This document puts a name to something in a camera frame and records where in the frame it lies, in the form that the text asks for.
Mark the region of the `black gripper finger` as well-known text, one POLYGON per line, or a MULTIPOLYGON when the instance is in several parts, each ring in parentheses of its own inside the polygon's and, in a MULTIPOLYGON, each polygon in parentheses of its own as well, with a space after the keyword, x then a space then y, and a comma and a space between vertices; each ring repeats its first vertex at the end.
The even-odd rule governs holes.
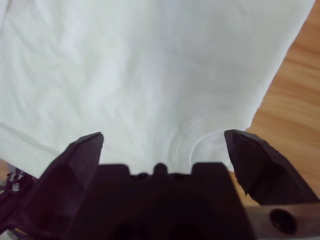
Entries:
POLYGON ((253 133, 224 132, 237 182, 260 205, 312 204, 320 200, 289 160, 253 133))
POLYGON ((14 216, 14 224, 36 239, 61 240, 99 165, 100 132, 70 143, 44 171, 14 216))

